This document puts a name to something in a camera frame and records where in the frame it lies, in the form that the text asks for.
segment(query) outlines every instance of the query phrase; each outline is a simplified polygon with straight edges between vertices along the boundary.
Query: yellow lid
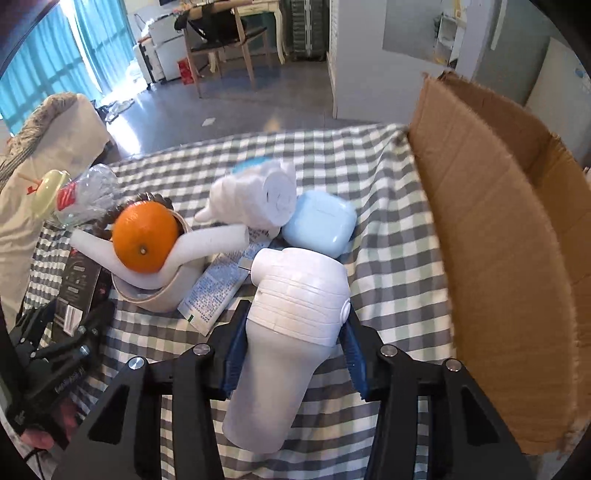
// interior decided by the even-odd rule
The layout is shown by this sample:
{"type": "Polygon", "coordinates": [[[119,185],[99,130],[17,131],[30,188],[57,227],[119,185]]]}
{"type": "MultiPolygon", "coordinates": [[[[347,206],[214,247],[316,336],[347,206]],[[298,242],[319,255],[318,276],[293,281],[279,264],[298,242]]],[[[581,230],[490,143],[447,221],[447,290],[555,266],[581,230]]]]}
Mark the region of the yellow lid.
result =
{"type": "Polygon", "coordinates": [[[69,181],[70,174],[65,170],[50,170],[43,175],[31,204],[31,210],[37,218],[46,220],[53,213],[57,192],[69,181]]]}

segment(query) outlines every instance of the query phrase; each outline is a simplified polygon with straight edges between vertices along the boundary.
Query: sunlight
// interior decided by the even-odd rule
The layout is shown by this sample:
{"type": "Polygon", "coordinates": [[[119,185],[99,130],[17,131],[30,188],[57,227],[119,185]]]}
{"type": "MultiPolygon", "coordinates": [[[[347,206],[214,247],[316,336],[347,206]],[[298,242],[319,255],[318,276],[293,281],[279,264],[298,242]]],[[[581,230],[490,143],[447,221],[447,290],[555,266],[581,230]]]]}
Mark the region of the sunlight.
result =
{"type": "Polygon", "coordinates": [[[70,30],[72,30],[72,34],[74,35],[74,41],[76,42],[76,46],[78,47],[78,51],[82,56],[82,61],[84,62],[84,66],[86,67],[86,71],[90,76],[90,79],[96,89],[102,93],[103,90],[99,86],[99,81],[96,79],[95,73],[90,66],[90,61],[88,60],[88,56],[86,55],[86,50],[84,50],[84,44],[82,43],[82,38],[80,36],[80,31],[78,30],[78,26],[76,25],[76,11],[74,10],[74,0],[61,0],[59,3],[61,7],[61,11],[64,12],[64,15],[68,19],[68,23],[70,24],[70,30]]]}
{"type": "Polygon", "coordinates": [[[131,78],[129,75],[126,75],[125,80],[117,85],[117,87],[115,87],[110,94],[105,95],[101,101],[101,104],[109,105],[111,102],[123,102],[124,100],[135,98],[138,93],[143,92],[147,86],[148,84],[143,77],[140,77],[134,81],[133,78],[131,78]]]}
{"type": "Polygon", "coordinates": [[[125,150],[129,155],[137,155],[141,152],[138,137],[123,116],[118,116],[107,125],[107,130],[113,135],[119,149],[125,150]]]}

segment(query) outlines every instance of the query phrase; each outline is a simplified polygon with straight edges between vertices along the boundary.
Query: cardboard box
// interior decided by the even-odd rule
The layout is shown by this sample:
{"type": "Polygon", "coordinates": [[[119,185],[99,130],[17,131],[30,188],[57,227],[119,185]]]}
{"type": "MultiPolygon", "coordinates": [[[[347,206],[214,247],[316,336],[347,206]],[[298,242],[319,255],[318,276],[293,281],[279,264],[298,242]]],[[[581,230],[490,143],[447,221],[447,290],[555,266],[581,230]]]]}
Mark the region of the cardboard box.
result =
{"type": "Polygon", "coordinates": [[[525,453],[591,407],[591,191],[561,141],[454,74],[426,78],[409,139],[441,243],[457,356],[525,453]]]}

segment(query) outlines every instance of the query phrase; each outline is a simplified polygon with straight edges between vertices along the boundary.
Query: floor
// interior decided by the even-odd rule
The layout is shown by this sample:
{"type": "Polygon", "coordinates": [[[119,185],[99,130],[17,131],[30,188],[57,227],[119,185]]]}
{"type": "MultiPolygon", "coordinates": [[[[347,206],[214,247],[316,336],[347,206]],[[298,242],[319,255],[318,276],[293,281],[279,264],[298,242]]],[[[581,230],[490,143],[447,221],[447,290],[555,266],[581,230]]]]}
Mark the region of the floor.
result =
{"type": "Polygon", "coordinates": [[[141,92],[109,126],[122,157],[227,135],[358,124],[332,118],[332,91],[325,62],[274,61],[253,57],[257,89],[243,60],[223,65],[223,77],[203,71],[203,98],[180,80],[141,92]]]}

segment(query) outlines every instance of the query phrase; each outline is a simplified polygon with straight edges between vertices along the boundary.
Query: white bottle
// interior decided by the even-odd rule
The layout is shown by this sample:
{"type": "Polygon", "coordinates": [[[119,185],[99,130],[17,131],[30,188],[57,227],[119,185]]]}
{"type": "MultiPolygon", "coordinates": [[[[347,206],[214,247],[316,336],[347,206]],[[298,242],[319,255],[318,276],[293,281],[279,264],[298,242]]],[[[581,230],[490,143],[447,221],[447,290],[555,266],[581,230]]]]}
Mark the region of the white bottle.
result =
{"type": "Polygon", "coordinates": [[[261,250],[251,278],[258,289],[246,322],[248,350],[222,431],[240,448],[272,453],[336,344],[350,290],[344,265],[300,248],[261,250]]]}

